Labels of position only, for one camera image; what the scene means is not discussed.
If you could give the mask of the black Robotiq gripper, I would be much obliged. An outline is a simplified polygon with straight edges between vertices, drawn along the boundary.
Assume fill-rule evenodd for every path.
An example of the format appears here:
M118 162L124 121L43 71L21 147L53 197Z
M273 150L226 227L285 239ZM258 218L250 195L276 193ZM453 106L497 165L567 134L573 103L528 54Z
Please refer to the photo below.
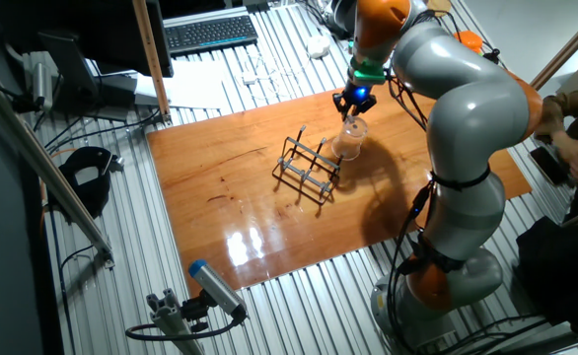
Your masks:
M372 108L377 100L372 94L372 85L356 85L348 81L342 93L332 95L336 110L340 113L341 120L344 120L351 107L351 121L354 122L362 113Z

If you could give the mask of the person right hand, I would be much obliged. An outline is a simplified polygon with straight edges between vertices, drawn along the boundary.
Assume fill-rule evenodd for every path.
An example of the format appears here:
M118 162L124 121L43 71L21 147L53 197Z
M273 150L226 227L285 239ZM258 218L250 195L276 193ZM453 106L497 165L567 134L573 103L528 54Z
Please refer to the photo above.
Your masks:
M561 159L568 165L578 165L578 140L571 138L563 130L553 133L551 138Z

